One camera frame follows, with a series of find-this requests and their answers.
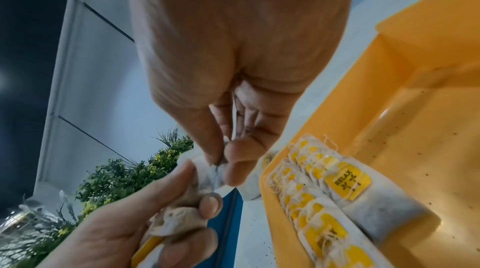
person's left hand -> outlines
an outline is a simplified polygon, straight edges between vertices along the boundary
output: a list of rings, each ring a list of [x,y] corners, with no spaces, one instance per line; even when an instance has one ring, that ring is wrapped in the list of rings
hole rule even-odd
[[[189,160],[163,179],[120,201],[105,205],[90,214],[60,244],[39,268],[127,268],[148,228],[149,219],[180,197],[195,172]],[[218,194],[205,196],[200,214],[212,219],[222,209]],[[217,249],[217,234],[205,228],[166,246],[158,266],[193,267],[209,258]]]

skin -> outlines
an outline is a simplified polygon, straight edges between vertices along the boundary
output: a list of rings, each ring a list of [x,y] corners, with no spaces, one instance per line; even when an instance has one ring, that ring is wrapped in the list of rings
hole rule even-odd
[[[333,55],[350,1],[130,0],[151,96],[240,185]]]
[[[187,189],[195,166],[178,166],[163,179],[120,201],[90,214],[39,266],[39,268],[127,268],[139,248],[149,219],[180,197]],[[200,214],[216,217],[223,206],[218,194],[205,196]],[[166,246],[158,260],[161,268],[193,267],[217,249],[216,232],[205,228]]]

orange tray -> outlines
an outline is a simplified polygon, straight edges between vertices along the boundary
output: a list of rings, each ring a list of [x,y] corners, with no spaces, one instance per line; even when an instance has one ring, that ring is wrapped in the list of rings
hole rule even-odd
[[[378,36],[294,137],[324,134],[432,214],[380,250],[396,267],[480,267],[480,0],[423,0]],[[265,176],[260,189],[280,268],[314,267]]]

white table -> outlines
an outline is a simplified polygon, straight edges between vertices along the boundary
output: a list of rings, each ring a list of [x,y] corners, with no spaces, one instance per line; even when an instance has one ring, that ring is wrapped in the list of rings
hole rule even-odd
[[[335,55],[296,104],[285,132],[274,149],[281,149],[290,141],[348,72],[377,35],[376,24],[417,1],[419,0],[365,0],[353,8]],[[262,200],[243,204],[234,266],[276,267]]]

dark background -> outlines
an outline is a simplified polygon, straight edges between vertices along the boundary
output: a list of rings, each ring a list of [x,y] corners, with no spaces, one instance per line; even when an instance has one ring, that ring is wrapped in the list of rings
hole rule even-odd
[[[67,0],[0,0],[0,215],[33,193]]]

